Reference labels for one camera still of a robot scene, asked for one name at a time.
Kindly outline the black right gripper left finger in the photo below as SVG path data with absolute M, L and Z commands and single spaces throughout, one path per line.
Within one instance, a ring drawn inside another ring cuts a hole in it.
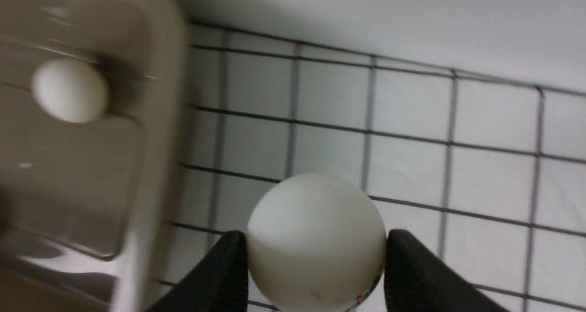
M 207 255 L 149 312 L 246 312 L 249 296 L 245 234 L 227 231 Z

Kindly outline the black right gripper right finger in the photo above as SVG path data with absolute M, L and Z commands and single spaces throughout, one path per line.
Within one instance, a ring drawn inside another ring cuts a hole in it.
M 388 312 L 505 312 L 404 229 L 389 231 L 384 274 Z

